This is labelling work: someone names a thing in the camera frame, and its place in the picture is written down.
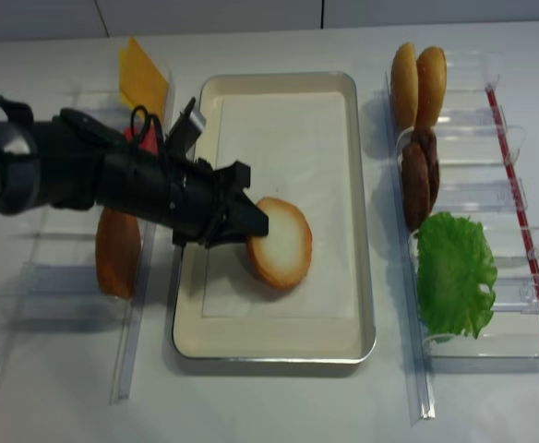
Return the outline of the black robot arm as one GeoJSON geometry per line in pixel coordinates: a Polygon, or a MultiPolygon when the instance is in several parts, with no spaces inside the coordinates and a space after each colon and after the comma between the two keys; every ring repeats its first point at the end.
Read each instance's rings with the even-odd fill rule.
{"type": "Polygon", "coordinates": [[[193,102],[169,132],[138,106],[143,125],[128,134],[71,108],[49,121],[3,96],[0,108],[2,215],[101,205],[170,228],[176,245],[206,248],[268,234],[268,216],[246,196],[246,164],[214,169],[188,158],[206,124],[193,102]]]}

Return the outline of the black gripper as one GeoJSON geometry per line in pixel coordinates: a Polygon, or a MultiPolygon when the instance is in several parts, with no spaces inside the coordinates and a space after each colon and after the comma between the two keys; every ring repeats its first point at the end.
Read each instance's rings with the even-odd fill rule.
{"type": "Polygon", "coordinates": [[[215,170],[172,157],[163,169],[150,153],[111,154],[96,167],[96,203],[172,229],[178,245],[242,244],[269,233],[269,217],[243,192],[250,174],[240,161],[215,170]]]}

